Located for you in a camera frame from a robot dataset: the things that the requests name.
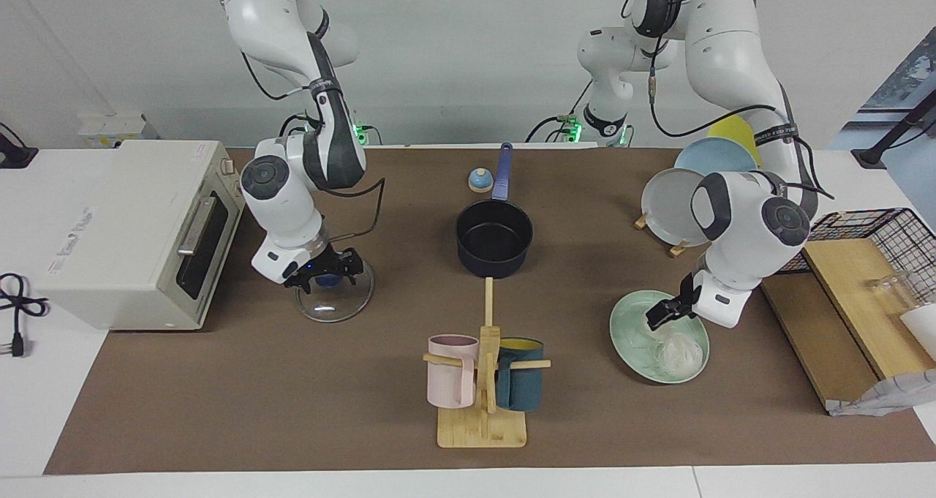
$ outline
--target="pink mug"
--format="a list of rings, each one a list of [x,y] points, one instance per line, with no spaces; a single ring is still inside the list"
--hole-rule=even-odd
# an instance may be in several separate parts
[[[426,399],[439,408],[465,408],[475,404],[475,361],[478,339],[470,335],[433,335],[429,352],[461,359],[461,367],[428,362]]]

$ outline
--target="wire basket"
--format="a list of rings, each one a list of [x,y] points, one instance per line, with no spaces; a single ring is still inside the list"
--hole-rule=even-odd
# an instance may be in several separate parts
[[[812,226],[810,241],[870,238],[894,271],[913,272],[917,301],[936,301],[936,235],[913,209],[870,209],[828,214]],[[811,271],[802,252],[778,273]]]

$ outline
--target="blue mug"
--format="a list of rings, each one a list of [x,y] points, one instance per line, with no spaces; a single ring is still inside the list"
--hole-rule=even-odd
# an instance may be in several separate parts
[[[543,369],[510,369],[510,365],[515,361],[537,361],[542,358],[543,344],[536,339],[501,339],[494,391],[497,406],[518,412],[529,412],[539,407],[543,397]]]

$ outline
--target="green plate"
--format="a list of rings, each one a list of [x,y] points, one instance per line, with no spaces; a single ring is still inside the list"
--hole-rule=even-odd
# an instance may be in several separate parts
[[[660,368],[657,360],[659,342],[646,327],[646,311],[657,302],[672,297],[653,290],[635,291],[618,301],[611,311],[611,342],[621,359],[645,378],[669,385],[689,381],[699,375],[709,362],[709,335],[702,321],[698,317],[683,317],[667,322],[657,331],[675,331],[688,335],[702,347],[702,364],[698,371],[685,377],[669,374]]]

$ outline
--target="brown mat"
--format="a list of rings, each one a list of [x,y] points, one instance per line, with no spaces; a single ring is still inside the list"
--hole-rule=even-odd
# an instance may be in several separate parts
[[[240,152],[241,162],[248,152]],[[675,151],[517,151],[511,199],[532,217],[524,267],[496,284],[495,324],[546,343],[542,407],[522,449],[435,447],[426,339],[477,335],[482,279],[455,253],[466,185],[497,151],[369,151],[388,177],[377,231],[354,241],[377,274],[357,318],[307,321],[292,292],[250,268],[244,215],[204,331],[113,333],[47,474],[932,461],[912,411],[830,418],[760,292],[738,328],[706,325],[712,358],[686,385],[648,384],[608,335],[615,302],[675,292],[702,248],[673,260],[636,231],[641,191]],[[317,198],[332,233],[370,224],[372,201]]]

